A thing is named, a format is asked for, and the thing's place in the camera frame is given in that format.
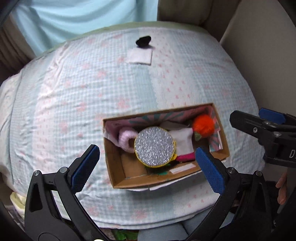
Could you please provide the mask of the person's right hand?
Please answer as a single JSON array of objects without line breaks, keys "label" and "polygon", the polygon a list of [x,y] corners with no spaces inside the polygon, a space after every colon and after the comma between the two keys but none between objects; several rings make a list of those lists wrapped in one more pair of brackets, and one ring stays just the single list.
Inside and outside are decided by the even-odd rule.
[{"label": "person's right hand", "polygon": [[279,189],[277,201],[280,205],[284,205],[287,200],[287,172],[281,175],[276,188]]}]

